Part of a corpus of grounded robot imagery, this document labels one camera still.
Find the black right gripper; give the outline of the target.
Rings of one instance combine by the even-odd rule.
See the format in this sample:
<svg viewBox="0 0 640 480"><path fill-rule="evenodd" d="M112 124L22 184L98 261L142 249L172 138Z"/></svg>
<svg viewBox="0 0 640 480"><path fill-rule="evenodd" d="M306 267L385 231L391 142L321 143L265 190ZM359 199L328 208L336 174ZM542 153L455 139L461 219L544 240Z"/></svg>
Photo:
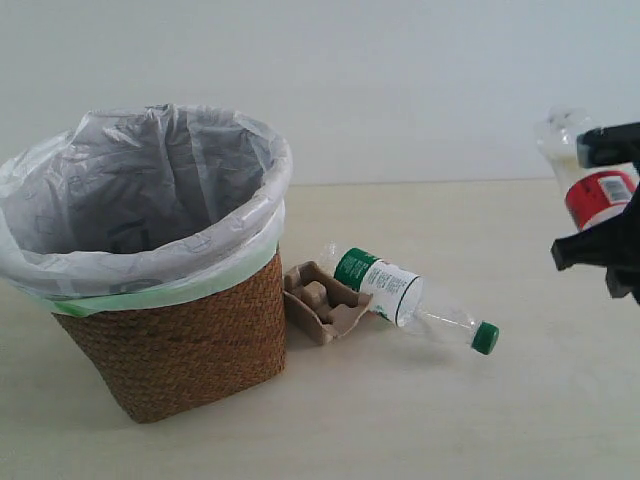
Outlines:
<svg viewBox="0 0 640 480"><path fill-rule="evenodd" d="M576 152L581 167L631 164L639 168L640 123L597 127L580 134ZM605 282L614 299L631 295L639 303L639 187L621 217L574 235L555 239L550 249L556 269L574 265L608 267Z"/></svg>

